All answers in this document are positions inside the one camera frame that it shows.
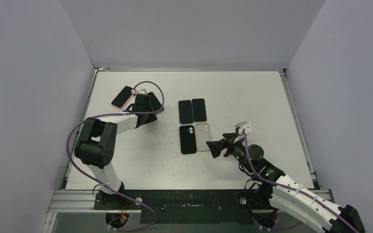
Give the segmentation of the black smartphone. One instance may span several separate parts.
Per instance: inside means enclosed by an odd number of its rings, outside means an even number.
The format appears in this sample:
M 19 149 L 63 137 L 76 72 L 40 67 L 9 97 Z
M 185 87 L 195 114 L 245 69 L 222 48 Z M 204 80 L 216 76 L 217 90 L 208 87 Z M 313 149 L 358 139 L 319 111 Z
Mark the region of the black smartphone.
M 192 99 L 192 112 L 194 122 L 206 122 L 206 106 L 204 99 Z

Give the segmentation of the phone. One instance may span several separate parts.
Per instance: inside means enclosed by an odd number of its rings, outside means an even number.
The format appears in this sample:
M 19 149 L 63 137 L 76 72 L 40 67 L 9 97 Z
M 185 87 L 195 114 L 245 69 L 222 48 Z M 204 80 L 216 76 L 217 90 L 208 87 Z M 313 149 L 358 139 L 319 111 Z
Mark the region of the phone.
M 135 95 L 136 90 L 134 88 L 130 86 L 124 86 L 112 100 L 111 105 L 118 109 L 123 109 Z
M 191 100 L 178 101 L 179 122 L 181 125 L 193 123 L 193 111 Z
M 163 112 L 164 107 L 161 104 L 161 102 L 158 100 L 154 92 L 148 92 L 147 95 L 150 97 L 150 102 L 151 102 L 153 111 L 156 112 L 156 114 Z

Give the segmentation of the phone in pink case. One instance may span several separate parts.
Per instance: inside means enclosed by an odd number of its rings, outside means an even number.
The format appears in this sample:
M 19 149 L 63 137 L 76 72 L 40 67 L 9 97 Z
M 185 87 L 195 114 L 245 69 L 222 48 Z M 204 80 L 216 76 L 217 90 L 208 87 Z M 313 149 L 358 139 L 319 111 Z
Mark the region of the phone in pink case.
M 123 109 L 135 95 L 136 90 L 134 88 L 130 86 L 124 86 L 112 100 L 111 105 L 118 109 Z

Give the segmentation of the beige phone case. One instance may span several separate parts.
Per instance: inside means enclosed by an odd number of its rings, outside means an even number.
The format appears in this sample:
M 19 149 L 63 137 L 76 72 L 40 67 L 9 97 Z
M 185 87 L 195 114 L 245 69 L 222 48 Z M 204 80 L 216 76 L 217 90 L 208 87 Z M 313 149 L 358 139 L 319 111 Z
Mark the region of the beige phone case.
M 195 134 L 196 134 L 196 146 L 197 151 L 204 152 L 210 151 L 207 141 L 212 141 L 211 128 L 208 123 L 198 123 L 195 125 Z

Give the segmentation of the aluminium table frame rail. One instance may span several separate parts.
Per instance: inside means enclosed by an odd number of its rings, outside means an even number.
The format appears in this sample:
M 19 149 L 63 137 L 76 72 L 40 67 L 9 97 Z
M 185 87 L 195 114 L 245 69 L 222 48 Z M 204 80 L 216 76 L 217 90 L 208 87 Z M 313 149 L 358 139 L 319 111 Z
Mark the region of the aluminium table frame rail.
M 191 71 L 99 69 L 91 87 L 86 117 L 117 111 L 111 105 L 124 86 L 154 92 L 164 101 L 158 120 L 117 137 L 113 166 L 126 194 L 150 207 L 223 210 L 236 205 L 247 176 L 232 158 L 209 152 L 180 151 L 178 101 L 203 98 L 212 138 L 247 121 L 266 158 L 291 178 L 332 202 L 330 190 L 313 187 L 313 168 L 300 138 L 282 71 Z

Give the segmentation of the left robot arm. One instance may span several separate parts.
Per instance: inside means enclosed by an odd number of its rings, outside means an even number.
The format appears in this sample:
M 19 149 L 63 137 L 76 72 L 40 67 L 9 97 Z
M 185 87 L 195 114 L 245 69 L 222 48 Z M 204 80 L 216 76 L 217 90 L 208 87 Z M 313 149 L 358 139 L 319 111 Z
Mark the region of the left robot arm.
M 113 209 L 126 205 L 124 183 L 112 165 L 116 137 L 128 130 L 157 120 L 162 103 L 153 92 L 137 94 L 135 102 L 116 116 L 88 117 L 81 128 L 74 155 L 88 166 L 99 184 L 97 197 Z

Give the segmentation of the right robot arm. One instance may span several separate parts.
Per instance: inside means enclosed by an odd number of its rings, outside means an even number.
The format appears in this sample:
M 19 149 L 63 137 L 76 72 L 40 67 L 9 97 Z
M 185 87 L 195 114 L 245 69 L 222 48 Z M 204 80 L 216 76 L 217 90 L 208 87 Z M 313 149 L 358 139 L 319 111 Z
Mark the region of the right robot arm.
M 249 144 L 247 134 L 225 133 L 219 141 L 207 141 L 212 156 L 223 150 L 233 156 L 239 167 L 257 182 L 255 202 L 261 208 L 281 210 L 309 226 L 317 233 L 364 233 L 358 210 L 328 201 L 293 180 L 288 174 L 264 158 L 264 150 Z

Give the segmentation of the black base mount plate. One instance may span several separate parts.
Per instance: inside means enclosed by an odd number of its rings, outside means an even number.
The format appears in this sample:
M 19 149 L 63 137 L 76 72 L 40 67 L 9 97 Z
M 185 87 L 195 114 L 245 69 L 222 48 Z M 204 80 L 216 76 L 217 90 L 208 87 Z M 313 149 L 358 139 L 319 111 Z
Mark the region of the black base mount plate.
M 149 206 L 127 200 L 122 208 L 102 203 L 97 197 L 95 210 L 106 210 L 107 219 L 140 215 L 140 223 L 157 221 L 159 224 L 219 224 L 254 223 L 272 227 L 278 222 L 278 211 L 255 200 L 254 190 L 126 190 L 125 195 L 139 199 Z

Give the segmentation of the black phone case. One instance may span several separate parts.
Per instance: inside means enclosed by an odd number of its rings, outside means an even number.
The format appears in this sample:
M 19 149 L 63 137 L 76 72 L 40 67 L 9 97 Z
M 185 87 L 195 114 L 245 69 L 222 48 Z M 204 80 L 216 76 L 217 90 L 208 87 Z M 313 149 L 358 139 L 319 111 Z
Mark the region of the black phone case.
M 181 154 L 194 154 L 197 152 L 196 134 L 193 125 L 179 127 Z

